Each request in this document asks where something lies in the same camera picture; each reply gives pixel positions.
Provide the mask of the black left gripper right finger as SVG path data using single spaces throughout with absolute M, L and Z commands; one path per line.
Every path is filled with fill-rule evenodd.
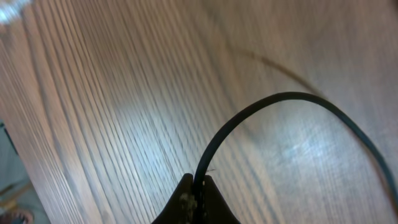
M 210 175 L 205 176 L 202 187 L 201 223 L 240 224 Z

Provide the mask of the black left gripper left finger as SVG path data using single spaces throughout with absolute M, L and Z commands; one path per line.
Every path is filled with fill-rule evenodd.
M 152 222 L 152 224 L 191 223 L 193 212 L 188 207 L 188 201 L 192 195 L 193 175 L 186 173 L 182 176 L 174 192 L 166 203 L 164 209 Z

